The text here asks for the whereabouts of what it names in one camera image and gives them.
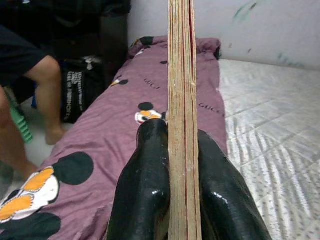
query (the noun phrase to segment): bed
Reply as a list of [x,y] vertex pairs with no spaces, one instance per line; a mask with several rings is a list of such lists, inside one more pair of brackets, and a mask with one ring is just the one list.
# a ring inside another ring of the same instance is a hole
[[[218,62],[219,49],[217,39],[197,41],[199,128],[242,173],[274,240],[319,239],[319,72]],[[55,146],[40,172],[2,201],[2,208],[14,201],[25,208],[0,220],[0,239],[105,235],[140,124],[166,119],[167,52],[166,37],[144,37],[131,47],[113,84]]]

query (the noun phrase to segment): black shorts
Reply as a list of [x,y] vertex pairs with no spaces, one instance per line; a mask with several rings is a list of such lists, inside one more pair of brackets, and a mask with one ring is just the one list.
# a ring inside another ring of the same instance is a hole
[[31,70],[46,54],[0,25],[0,85],[5,87]]

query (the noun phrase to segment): white wall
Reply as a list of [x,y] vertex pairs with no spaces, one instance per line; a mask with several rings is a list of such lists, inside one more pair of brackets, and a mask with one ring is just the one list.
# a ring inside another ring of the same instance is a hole
[[[222,58],[320,70],[320,0],[194,0],[196,35]],[[167,35],[167,0],[131,0],[129,45]]]

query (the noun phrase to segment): black bag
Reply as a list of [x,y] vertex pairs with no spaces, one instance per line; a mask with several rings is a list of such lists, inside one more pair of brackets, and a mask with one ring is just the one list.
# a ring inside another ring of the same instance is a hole
[[61,69],[61,118],[73,124],[106,90],[103,65],[98,58],[84,57],[64,60]]

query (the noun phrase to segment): leg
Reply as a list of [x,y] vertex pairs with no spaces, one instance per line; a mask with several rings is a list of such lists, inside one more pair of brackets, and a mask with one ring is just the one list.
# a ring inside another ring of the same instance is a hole
[[35,95],[38,109],[44,116],[45,140],[47,144],[54,145],[65,134],[60,120],[60,66],[52,57],[46,56],[24,76],[38,84]]
[[10,115],[10,106],[0,86],[0,160],[27,179],[37,167],[26,157],[24,142]]

